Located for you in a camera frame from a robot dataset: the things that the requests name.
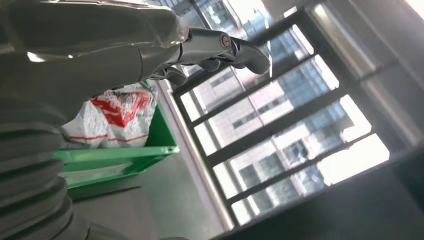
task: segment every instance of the metal bolt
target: metal bolt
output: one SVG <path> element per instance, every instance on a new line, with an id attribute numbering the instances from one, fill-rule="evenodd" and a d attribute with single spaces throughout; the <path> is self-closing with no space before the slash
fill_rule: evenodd
<path id="1" fill-rule="evenodd" d="M 228 49 L 229 47 L 231 47 L 231 37 L 224 33 L 221 35 L 221 45 L 225 48 Z"/>

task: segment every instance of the glass pane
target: glass pane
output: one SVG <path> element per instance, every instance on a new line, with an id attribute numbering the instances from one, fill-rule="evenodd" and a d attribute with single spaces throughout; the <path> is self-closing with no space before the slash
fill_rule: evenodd
<path id="1" fill-rule="evenodd" d="M 352 147 L 337 152 L 316 165 L 288 177 L 252 196 L 258 215 L 302 197 L 319 192 L 389 159 L 390 153 L 380 138 L 373 134 Z M 237 208 L 237 216 L 243 211 Z"/>
<path id="2" fill-rule="evenodd" d="M 241 92 L 263 81 L 269 81 L 273 76 L 280 77 L 272 84 L 262 89 L 260 93 L 252 96 L 252 98 L 255 99 L 252 99 L 252 101 L 256 107 L 261 108 L 262 106 L 260 105 L 265 104 L 256 102 L 256 100 L 260 99 L 258 96 L 263 94 L 272 96 L 273 99 L 268 99 L 269 103 L 271 103 L 282 97 L 284 92 L 289 92 L 295 88 L 293 82 L 299 84 L 301 82 L 304 83 L 304 85 L 297 90 L 298 92 L 302 91 L 302 88 L 308 88 L 313 92 L 315 91 L 315 93 L 308 92 L 310 97 L 314 95 L 317 97 L 329 89 L 332 90 L 336 88 L 338 86 L 338 81 L 320 56 L 310 59 L 295 70 L 285 74 L 284 69 L 286 69 L 287 65 L 297 64 L 300 60 L 310 56 L 310 54 L 314 52 L 314 49 L 303 37 L 300 30 L 295 29 L 296 26 L 293 26 L 288 31 L 262 46 L 262 50 L 268 55 L 268 58 L 272 62 L 271 70 L 268 73 L 256 75 L 247 68 L 235 69 L 233 67 L 228 67 L 194 88 L 196 98 L 202 105 L 202 109 L 199 111 L 200 114 L 203 115 L 208 113 L 217 106 L 231 100 Z"/>
<path id="3" fill-rule="evenodd" d="M 217 151 L 219 147 L 214 135 L 214 129 L 209 123 L 202 123 L 195 129 L 196 135 L 199 136 L 200 144 L 203 146 L 203 150 L 206 155 L 210 155 Z"/>
<path id="4" fill-rule="evenodd" d="M 191 76 L 199 70 L 203 70 L 199 65 L 181 65 L 186 76 Z"/>
<path id="5" fill-rule="evenodd" d="M 370 123 L 347 95 L 230 159 L 228 171 L 235 175 L 232 182 L 215 173 L 230 198 L 370 131 Z M 230 185 L 239 188 L 227 190 Z"/>
<path id="6" fill-rule="evenodd" d="M 269 28 L 281 19 L 280 14 L 273 18 L 267 8 L 269 1 L 249 0 L 195 0 L 208 24 L 214 30 L 229 33 L 231 36 L 249 39 Z M 290 9 L 284 16 L 296 12 Z"/>
<path id="7" fill-rule="evenodd" d="M 206 121 L 213 126 L 213 132 L 210 134 L 216 136 L 219 142 L 217 150 L 337 88 L 338 82 L 334 75 L 328 77 L 328 72 L 319 69 L 318 58 L 320 57 L 317 56 L 278 77 L 272 83 Z M 196 98 L 201 106 L 199 112 L 213 109 L 227 99 L 233 98 L 243 91 L 242 86 L 231 70 L 220 73 L 213 78 L 208 88 L 195 89 Z"/>
<path id="8" fill-rule="evenodd" d="M 240 225 L 246 224 L 252 219 L 243 201 L 238 201 L 234 203 L 231 207 Z"/>
<path id="9" fill-rule="evenodd" d="M 188 0 L 154 0 L 161 6 L 166 6 L 184 18 L 185 22 L 191 27 L 204 28 L 201 18 Z"/>
<path id="10" fill-rule="evenodd" d="M 191 120 L 197 119 L 200 117 L 199 108 L 201 106 L 198 105 L 197 99 L 192 97 L 190 92 L 181 96 L 182 104 L 184 104 L 185 110 L 188 113 L 188 116 Z"/>

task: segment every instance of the green plastic crate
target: green plastic crate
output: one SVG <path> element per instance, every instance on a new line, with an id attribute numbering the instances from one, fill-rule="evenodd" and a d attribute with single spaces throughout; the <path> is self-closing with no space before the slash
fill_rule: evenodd
<path id="1" fill-rule="evenodd" d="M 157 106 L 144 147 L 61 150 L 56 156 L 65 162 L 60 175 L 72 189 L 137 175 L 179 151 L 162 110 Z"/>

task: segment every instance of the red and white bag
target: red and white bag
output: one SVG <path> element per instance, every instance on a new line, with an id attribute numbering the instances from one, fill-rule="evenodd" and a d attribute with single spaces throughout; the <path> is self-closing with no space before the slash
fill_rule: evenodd
<path id="1" fill-rule="evenodd" d="M 144 83 L 124 86 L 85 102 L 63 126 L 66 149 L 143 147 L 157 105 L 157 91 Z"/>

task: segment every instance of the window frame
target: window frame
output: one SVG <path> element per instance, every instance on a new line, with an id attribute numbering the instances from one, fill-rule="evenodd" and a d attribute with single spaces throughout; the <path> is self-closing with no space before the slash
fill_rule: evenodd
<path id="1" fill-rule="evenodd" d="M 246 91 L 241 92 L 237 96 L 232 99 L 227 100 L 226 102 L 220 104 L 215 107 L 211 111 L 208 111 L 205 115 L 202 115 L 198 119 L 192 121 L 187 113 L 187 109 L 185 108 L 181 96 L 184 94 L 190 94 L 193 99 L 196 98 L 194 95 L 193 89 L 204 83 L 211 77 L 219 74 L 225 68 L 227 68 L 228 64 L 222 64 L 221 67 L 215 72 L 207 72 L 207 71 L 198 71 L 189 77 L 189 81 L 178 87 L 173 91 L 173 97 L 177 107 L 180 110 L 183 120 L 187 125 L 187 129 L 193 139 L 195 146 L 197 147 L 200 156 L 202 157 L 206 168 L 209 172 L 211 180 L 215 185 L 218 194 L 220 195 L 224 206 L 229 213 L 229 216 L 234 223 L 235 226 L 240 226 L 239 220 L 232 208 L 232 204 L 242 201 L 246 206 L 246 210 L 252 219 L 256 217 L 253 209 L 247 203 L 247 197 L 250 197 L 254 194 L 259 193 L 260 191 L 265 190 L 266 188 L 292 177 L 293 175 L 300 173 L 303 170 L 307 170 L 309 167 L 316 165 L 321 160 L 326 157 L 335 154 L 339 151 L 347 149 L 354 145 L 355 143 L 364 140 L 365 138 L 377 134 L 382 142 L 386 145 L 390 152 L 396 151 L 400 145 L 404 145 L 405 143 L 400 139 L 400 137 L 393 130 L 393 126 L 389 123 L 383 114 L 379 111 L 379 108 L 373 104 L 371 98 L 365 93 L 365 91 L 361 88 L 360 82 L 354 79 L 354 76 L 349 72 L 346 65 L 342 62 L 340 57 L 336 54 L 331 44 L 328 42 L 326 37 L 320 31 L 318 24 L 313 20 L 313 17 L 307 13 L 305 9 L 300 9 L 287 18 L 280 20 L 273 25 L 271 25 L 268 29 L 258 33 L 254 37 L 250 38 L 249 41 L 253 42 L 257 46 L 261 46 L 265 44 L 267 41 L 271 41 L 272 39 L 278 37 L 283 32 L 289 30 L 292 26 L 297 25 L 300 31 L 304 34 L 305 38 L 310 42 L 312 47 L 315 49 L 314 53 L 300 60 L 296 64 L 287 64 L 283 66 L 280 70 L 283 73 L 288 73 L 298 66 L 306 63 L 307 61 L 313 59 L 315 56 L 320 55 L 327 64 L 328 68 L 333 72 L 335 77 L 339 80 L 339 88 L 331 90 L 317 98 L 315 98 L 311 102 L 307 102 L 306 104 L 296 108 L 292 112 L 287 113 L 274 120 L 271 123 L 259 128 L 252 133 L 236 140 L 235 142 L 225 146 L 225 147 L 217 147 L 217 151 L 210 155 L 206 155 L 203 150 L 202 144 L 200 142 L 199 136 L 197 136 L 195 132 L 195 127 L 200 124 L 205 124 L 206 128 L 213 132 L 212 127 L 208 123 L 208 120 L 212 117 L 216 116 L 219 113 L 222 113 L 233 104 L 239 102 L 242 99 L 247 98 L 251 94 L 255 93 L 259 89 L 268 85 L 270 82 L 277 79 L 278 76 L 270 77 L 253 87 L 246 89 Z M 272 136 L 277 136 L 279 133 L 288 130 L 295 126 L 299 121 L 306 119 L 307 117 L 319 112 L 320 110 L 330 106 L 334 102 L 338 101 L 345 95 L 349 95 L 353 101 L 357 104 L 358 108 L 362 111 L 366 119 L 370 122 L 372 129 L 369 133 L 353 140 L 350 142 L 345 142 L 327 152 L 324 152 L 313 159 L 305 161 L 290 170 L 284 171 L 260 184 L 257 184 L 247 190 L 242 190 L 239 180 L 234 173 L 234 170 L 231 168 L 228 163 L 230 159 L 234 158 L 238 154 L 241 154 L 248 149 L 260 144 L 266 139 L 272 138 Z M 198 110 L 202 110 L 202 107 L 199 103 L 195 102 Z M 219 145 L 216 136 L 211 136 L 212 141 Z M 230 198 L 226 198 L 224 191 L 221 187 L 220 181 L 214 172 L 214 167 L 219 164 L 225 164 L 227 170 L 230 172 L 231 180 L 236 184 L 237 190 L 239 193 Z"/>

